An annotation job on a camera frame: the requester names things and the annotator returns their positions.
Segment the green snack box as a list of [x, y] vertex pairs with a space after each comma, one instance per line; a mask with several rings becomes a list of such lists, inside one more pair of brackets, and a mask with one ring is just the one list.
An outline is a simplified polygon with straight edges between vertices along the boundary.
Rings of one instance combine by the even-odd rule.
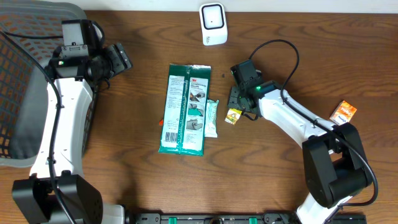
[[242, 115], [241, 110], [230, 108], [224, 120], [229, 124], [235, 125], [236, 122], [240, 119], [241, 115]]

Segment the white teal wipes packet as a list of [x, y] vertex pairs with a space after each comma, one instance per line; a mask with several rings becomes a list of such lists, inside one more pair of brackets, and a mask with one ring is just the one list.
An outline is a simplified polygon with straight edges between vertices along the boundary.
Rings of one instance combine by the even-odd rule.
[[216, 118], [219, 100], [213, 101], [207, 100], [206, 103], [206, 119], [205, 119], [205, 137], [206, 138], [217, 138], [216, 132]]

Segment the green white 3M packet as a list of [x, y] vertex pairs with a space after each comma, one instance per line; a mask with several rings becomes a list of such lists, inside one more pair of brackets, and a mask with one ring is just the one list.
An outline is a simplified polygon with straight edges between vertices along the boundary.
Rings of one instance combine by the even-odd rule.
[[159, 152], [202, 156], [211, 67], [169, 66]]

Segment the small orange candy box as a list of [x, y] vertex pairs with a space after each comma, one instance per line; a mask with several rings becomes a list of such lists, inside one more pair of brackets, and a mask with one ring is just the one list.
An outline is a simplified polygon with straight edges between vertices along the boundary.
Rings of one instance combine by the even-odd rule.
[[332, 112], [330, 120], [338, 125], [349, 123], [355, 112], [357, 108], [343, 100]]

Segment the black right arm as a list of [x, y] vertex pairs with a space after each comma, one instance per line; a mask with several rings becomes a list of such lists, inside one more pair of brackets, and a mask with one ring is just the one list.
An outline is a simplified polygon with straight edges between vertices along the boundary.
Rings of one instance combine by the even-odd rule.
[[302, 149], [309, 195], [295, 212], [299, 223], [328, 223], [348, 200], [374, 182], [358, 130], [337, 125], [297, 103], [275, 81], [265, 82], [252, 60], [231, 67], [236, 82], [228, 106], [264, 118]]

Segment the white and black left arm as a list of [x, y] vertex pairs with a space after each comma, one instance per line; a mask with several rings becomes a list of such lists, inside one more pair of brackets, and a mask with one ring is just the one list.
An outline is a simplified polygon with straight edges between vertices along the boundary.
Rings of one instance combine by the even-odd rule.
[[129, 70], [121, 44], [105, 46], [102, 28], [88, 19], [62, 22], [63, 44], [40, 68], [47, 81], [47, 114], [39, 153], [12, 197], [29, 223], [131, 223], [123, 205], [103, 202], [85, 180], [83, 145], [88, 110], [101, 82]]

